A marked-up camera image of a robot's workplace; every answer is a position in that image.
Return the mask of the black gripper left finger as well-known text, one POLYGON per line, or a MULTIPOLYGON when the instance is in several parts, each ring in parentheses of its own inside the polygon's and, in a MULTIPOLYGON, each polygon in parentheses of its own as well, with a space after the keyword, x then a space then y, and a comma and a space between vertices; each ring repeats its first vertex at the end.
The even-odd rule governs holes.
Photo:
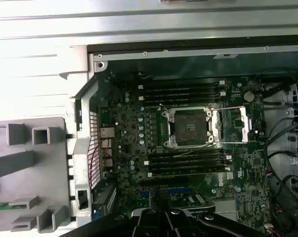
POLYGON ((63 234, 64 237, 172 237, 173 231, 167 214, 170 212, 169 195, 156 192, 151 207, 137 209, 132 217, 108 214, 63 234))

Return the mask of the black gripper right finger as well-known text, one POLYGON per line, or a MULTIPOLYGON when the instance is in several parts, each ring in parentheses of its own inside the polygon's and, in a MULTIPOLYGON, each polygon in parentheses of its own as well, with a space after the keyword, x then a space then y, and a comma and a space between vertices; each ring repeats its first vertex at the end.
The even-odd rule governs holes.
POLYGON ((266 237, 267 234, 242 225, 216 213, 193 218, 183 209, 174 208, 164 193, 164 214, 176 237, 266 237))

